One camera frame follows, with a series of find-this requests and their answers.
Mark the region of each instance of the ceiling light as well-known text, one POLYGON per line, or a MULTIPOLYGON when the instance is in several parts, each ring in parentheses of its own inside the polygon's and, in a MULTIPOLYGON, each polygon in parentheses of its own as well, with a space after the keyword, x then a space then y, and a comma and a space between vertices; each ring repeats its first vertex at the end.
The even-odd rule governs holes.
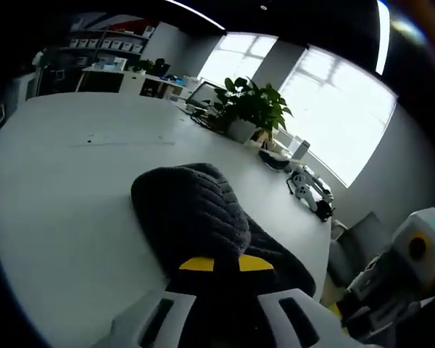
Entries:
POLYGON ((388 7, 377 0, 378 21, 380 25, 380 41, 378 46, 378 57, 376 72, 380 75, 384 73, 386 56, 389 53, 390 44, 390 12, 388 7))
POLYGON ((188 11, 193 12, 194 14, 199 15, 201 18, 207 20, 208 22, 210 22, 210 23, 216 25, 219 29, 221 29, 221 30, 225 30, 225 28, 224 28, 222 25, 217 24, 217 23, 216 23, 214 20, 212 20, 211 18, 206 17, 204 14, 202 14, 202 13, 196 11, 195 9, 192 9, 191 7, 188 7, 187 5, 181 4, 180 2, 177 2, 177 1, 175 1, 175 0, 165 0, 165 1, 170 2, 171 4, 174 4, 174 5, 180 6, 180 7, 182 7, 183 9, 187 9, 188 11))

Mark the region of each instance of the black quilted fabric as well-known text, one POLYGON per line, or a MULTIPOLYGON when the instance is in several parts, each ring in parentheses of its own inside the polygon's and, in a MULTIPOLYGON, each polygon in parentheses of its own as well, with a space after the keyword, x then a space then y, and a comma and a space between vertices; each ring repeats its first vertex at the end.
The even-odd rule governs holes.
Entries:
POLYGON ((131 198, 141 227, 171 276, 191 257, 261 257, 277 272, 281 289, 312 296, 304 265, 272 239, 240 206, 231 186, 210 164, 160 167, 133 182, 131 198))

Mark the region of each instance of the potted plant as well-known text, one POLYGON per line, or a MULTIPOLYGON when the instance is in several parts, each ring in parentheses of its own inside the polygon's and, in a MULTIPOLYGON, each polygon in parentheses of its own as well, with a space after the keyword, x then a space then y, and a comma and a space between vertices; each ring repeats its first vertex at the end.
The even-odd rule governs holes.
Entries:
POLYGON ((149 59, 142 59, 139 60, 138 62, 135 62, 131 65, 131 69, 132 71, 134 71, 135 73, 147 73, 149 72, 151 69, 153 69, 154 67, 154 63, 149 60, 149 59))
MULTIPOLYGON (((282 125, 286 129, 283 114, 291 115, 291 111, 270 83, 259 88, 250 79, 237 78, 233 82, 226 78, 225 89, 216 88, 215 92, 218 101, 204 101, 214 112, 207 119, 230 138, 245 143, 255 133, 266 133, 272 140, 274 128, 282 125)), ((196 113, 204 114, 204 111, 197 110, 196 113)))

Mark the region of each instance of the desk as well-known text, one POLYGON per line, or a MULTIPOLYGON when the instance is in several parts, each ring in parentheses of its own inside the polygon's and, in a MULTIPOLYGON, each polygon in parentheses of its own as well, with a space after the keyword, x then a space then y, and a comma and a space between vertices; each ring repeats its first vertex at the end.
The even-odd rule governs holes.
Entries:
POLYGON ((95 67, 86 67, 82 69, 83 73, 80 77, 78 86, 76 87, 76 92, 79 91, 80 85, 83 82, 84 78, 86 77, 87 73, 112 73, 112 74, 122 74, 123 75, 123 81, 120 86, 119 93, 123 94, 131 94, 131 95, 139 95, 140 91, 142 89, 142 86, 144 85, 145 80, 153 80, 160 82, 164 85, 167 85, 168 87, 172 88, 179 88, 181 91, 183 88, 185 88, 183 85, 179 85, 175 83, 174 81, 170 80, 163 80, 159 78, 158 76, 148 75, 148 74, 140 74, 137 72, 132 71, 119 71, 119 70, 103 70, 98 69, 95 67))
POLYGON ((41 96, 0 131, 0 262, 52 347, 93 344, 116 314, 164 288, 131 206, 131 184, 147 170, 191 162, 222 171, 242 207, 304 263, 320 299, 330 221, 294 199, 286 175, 255 150, 201 128, 165 100, 41 96), (101 141, 87 144, 90 135, 101 141))

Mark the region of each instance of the window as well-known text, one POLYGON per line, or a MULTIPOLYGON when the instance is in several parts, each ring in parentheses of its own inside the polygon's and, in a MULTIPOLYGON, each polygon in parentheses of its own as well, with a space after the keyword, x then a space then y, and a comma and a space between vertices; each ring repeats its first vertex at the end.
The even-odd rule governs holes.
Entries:
POLYGON ((276 41, 272 36, 229 33, 220 39, 198 77, 219 86, 224 86, 225 78, 252 78, 276 41))
POLYGON ((381 140, 396 96, 359 67, 314 47, 280 92, 294 115, 285 116, 287 131, 308 141, 310 152, 350 186, 381 140))

